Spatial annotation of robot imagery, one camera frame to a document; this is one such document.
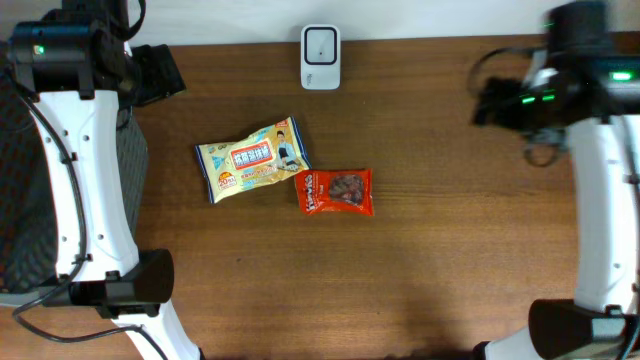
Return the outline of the yellow wet wipes pack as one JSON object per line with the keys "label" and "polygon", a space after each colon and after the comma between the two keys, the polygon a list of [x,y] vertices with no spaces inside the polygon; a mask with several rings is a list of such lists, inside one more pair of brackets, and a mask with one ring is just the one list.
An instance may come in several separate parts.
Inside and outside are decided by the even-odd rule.
{"label": "yellow wet wipes pack", "polygon": [[212,204],[255,188],[284,181],[311,163],[293,117],[237,142],[197,145],[196,157]]}

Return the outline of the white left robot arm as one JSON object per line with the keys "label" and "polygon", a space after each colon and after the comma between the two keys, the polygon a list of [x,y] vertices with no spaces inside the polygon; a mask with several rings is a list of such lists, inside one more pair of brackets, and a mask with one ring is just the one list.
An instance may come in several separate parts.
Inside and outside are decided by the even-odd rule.
{"label": "white left robot arm", "polygon": [[166,46],[130,46],[140,28],[124,1],[65,1],[15,26],[4,76],[43,145],[57,257],[52,279],[2,302],[39,337],[29,310],[91,307],[146,359],[199,359],[171,301],[171,253],[140,250],[127,218],[118,134],[134,128],[135,108],[185,88]]}

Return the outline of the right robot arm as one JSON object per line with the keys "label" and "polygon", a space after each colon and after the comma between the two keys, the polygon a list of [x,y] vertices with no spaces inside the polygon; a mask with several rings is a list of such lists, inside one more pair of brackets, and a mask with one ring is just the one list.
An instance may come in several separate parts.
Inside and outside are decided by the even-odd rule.
{"label": "right robot arm", "polygon": [[571,1],[549,11],[546,41],[524,47],[522,80],[467,86],[472,121],[517,132],[533,160],[539,145],[573,164],[579,263],[570,299],[540,299],[526,325],[482,342],[472,357],[626,359],[639,352],[639,59],[617,51],[603,1]]}

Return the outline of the red snack bag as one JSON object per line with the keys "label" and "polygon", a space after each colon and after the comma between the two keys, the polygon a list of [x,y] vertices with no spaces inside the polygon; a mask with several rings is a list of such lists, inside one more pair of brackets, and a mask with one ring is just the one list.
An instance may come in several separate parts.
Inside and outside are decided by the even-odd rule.
{"label": "red snack bag", "polygon": [[305,170],[295,176],[300,210],[305,215],[349,212],[374,215],[371,169]]}

